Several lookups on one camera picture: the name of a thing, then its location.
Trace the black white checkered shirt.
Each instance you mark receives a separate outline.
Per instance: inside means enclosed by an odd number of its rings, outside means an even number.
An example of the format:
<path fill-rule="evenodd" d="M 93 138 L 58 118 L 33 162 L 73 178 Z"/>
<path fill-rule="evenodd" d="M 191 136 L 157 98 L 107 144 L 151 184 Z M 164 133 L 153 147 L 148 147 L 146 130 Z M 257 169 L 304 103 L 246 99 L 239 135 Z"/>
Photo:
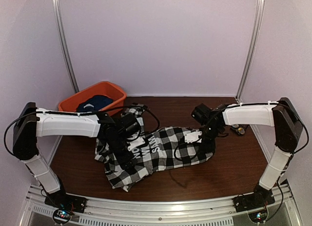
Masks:
<path fill-rule="evenodd" d="M 186 144 L 184 136 L 196 131 L 189 127 L 170 126 L 145 135 L 144 143 L 132 150 L 137 164 L 124 170 L 107 143 L 96 140 L 95 160 L 104 163 L 105 175 L 113 189 L 128 192 L 144 177 L 154 172 L 204 163 L 212 155 L 199 155 L 200 143 Z"/>

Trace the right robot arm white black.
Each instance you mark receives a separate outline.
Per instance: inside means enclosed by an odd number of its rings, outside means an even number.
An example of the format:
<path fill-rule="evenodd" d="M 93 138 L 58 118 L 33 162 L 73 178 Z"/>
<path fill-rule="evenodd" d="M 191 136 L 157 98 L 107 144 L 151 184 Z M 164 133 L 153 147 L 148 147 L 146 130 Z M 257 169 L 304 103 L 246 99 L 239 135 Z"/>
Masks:
<path fill-rule="evenodd" d="M 201 127 L 186 135 L 184 140 L 188 144 L 199 143 L 201 149 L 209 152 L 214 149 L 217 136 L 227 126 L 267 127 L 273 132 L 275 141 L 270 159 L 255 186 L 255 193 L 250 196 L 254 207 L 260 207 L 268 200 L 268 192 L 286 172 L 292 157 L 299 150 L 299 141 L 305 131 L 300 116 L 287 97 L 264 103 L 222 104 L 214 109 L 200 104 L 193 110 L 192 117 Z"/>

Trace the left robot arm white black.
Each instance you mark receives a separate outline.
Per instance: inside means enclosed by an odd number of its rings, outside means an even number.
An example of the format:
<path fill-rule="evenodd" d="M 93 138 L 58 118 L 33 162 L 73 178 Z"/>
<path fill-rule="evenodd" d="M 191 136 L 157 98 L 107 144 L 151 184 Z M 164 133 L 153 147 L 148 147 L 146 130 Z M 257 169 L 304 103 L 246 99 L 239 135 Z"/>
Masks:
<path fill-rule="evenodd" d="M 135 165 L 132 150 L 142 144 L 141 127 L 134 115 L 113 119 L 106 110 L 62 112 L 38 108 L 28 103 L 13 122 L 13 155 L 23 161 L 59 208 L 70 204 L 60 179 L 52 171 L 37 147 L 44 136 L 85 136 L 97 138 L 109 146 L 122 169 Z"/>

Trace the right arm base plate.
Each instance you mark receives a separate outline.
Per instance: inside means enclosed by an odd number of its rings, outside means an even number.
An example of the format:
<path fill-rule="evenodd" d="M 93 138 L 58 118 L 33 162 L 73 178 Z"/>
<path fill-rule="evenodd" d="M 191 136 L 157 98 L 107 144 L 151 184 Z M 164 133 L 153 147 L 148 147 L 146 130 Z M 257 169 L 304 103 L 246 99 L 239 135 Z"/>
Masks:
<path fill-rule="evenodd" d="M 253 192 L 250 194 L 240 194 L 233 198 L 236 212 L 250 211 L 266 205 L 274 204 L 275 198 L 271 191 Z"/>

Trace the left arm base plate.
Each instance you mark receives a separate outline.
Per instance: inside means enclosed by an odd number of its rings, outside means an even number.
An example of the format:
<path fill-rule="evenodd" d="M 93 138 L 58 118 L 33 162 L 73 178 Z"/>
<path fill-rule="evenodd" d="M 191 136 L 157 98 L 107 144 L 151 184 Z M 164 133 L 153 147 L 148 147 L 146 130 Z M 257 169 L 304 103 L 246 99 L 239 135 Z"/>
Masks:
<path fill-rule="evenodd" d="M 87 199 L 80 196 L 53 193 L 47 194 L 44 203 L 69 212 L 84 213 Z"/>

